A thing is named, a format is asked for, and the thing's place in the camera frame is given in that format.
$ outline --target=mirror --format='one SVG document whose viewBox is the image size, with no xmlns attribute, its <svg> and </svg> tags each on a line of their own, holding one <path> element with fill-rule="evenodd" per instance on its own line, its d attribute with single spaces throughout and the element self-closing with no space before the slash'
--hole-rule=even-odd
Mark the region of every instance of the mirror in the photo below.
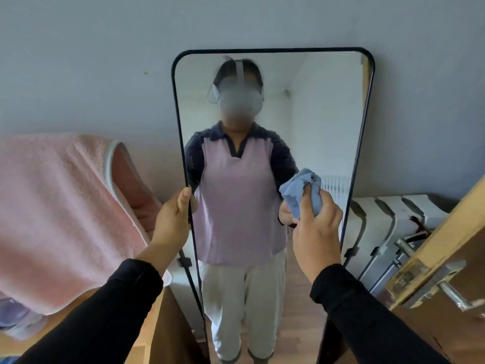
<svg viewBox="0 0 485 364">
<path fill-rule="evenodd" d="M 325 313 L 296 263 L 292 219 L 279 219 L 280 186 L 307 168 L 347 211 L 370 59 L 358 48 L 200 50 L 174 62 L 211 362 L 316 362 Z"/>
</svg>

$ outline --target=dark hair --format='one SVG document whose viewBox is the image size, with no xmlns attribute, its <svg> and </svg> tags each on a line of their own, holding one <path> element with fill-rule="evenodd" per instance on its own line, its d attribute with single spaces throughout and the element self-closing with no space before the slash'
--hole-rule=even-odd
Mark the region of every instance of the dark hair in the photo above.
<svg viewBox="0 0 485 364">
<path fill-rule="evenodd" d="M 250 59 L 242 59 L 241 61 L 242 70 L 245 73 L 253 73 L 254 75 L 256 75 L 259 86 L 263 87 L 263 77 L 261 76 L 261 72 L 259 71 L 259 68 L 255 64 L 255 62 Z M 227 77 L 235 77 L 236 75 L 236 62 L 233 59 L 228 60 L 224 62 L 217 71 L 213 83 L 216 87 L 219 88 L 219 84 L 221 83 L 222 79 Z"/>
</svg>

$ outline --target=floor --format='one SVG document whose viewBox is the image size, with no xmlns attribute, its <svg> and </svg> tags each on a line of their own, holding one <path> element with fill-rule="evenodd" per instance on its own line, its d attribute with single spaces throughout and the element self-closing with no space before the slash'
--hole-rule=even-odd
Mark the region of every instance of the floor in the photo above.
<svg viewBox="0 0 485 364">
<path fill-rule="evenodd" d="M 291 239 L 288 243 L 288 272 L 283 317 L 276 340 L 275 355 L 270 364 L 315 364 L 326 314 L 309 297 L 311 285 L 301 271 L 293 253 Z M 210 362 L 219 361 L 210 335 L 210 321 L 207 320 Z M 253 364 L 247 352 L 246 330 L 242 328 L 242 350 L 238 364 Z"/>
</svg>

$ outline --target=pants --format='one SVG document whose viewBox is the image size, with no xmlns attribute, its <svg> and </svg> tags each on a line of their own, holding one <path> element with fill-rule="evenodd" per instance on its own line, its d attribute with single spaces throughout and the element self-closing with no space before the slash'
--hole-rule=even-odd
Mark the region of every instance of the pants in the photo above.
<svg viewBox="0 0 485 364">
<path fill-rule="evenodd" d="M 268 263 L 249 268 L 198 263 L 204 311 L 212 322 L 219 359 L 238 358 L 243 319 L 253 358 L 273 355 L 285 298 L 286 249 Z"/>
</svg>

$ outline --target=hand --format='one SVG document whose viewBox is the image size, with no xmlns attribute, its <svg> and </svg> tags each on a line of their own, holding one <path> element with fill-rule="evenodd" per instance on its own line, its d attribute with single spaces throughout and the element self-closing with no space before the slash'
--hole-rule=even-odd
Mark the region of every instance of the hand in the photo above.
<svg viewBox="0 0 485 364">
<path fill-rule="evenodd" d="M 281 203 L 279 207 L 278 217 L 280 222 L 283 225 L 291 225 L 291 224 L 298 223 L 298 220 L 293 218 L 292 213 L 290 212 L 288 204 L 286 203 L 285 200 Z"/>
<path fill-rule="evenodd" d="M 324 206 L 315 217 L 311 207 L 310 186 L 305 187 L 300 202 L 300 222 L 293 232 L 296 261 L 312 284 L 325 268 L 341 263 L 338 226 L 343 212 L 333 202 L 329 192 L 320 190 L 320 196 Z"/>
<path fill-rule="evenodd" d="M 189 237 L 191 195 L 191 188 L 184 188 L 162 206 L 151 243 L 136 257 L 151 263 L 160 275 L 164 274 Z"/>
</svg>

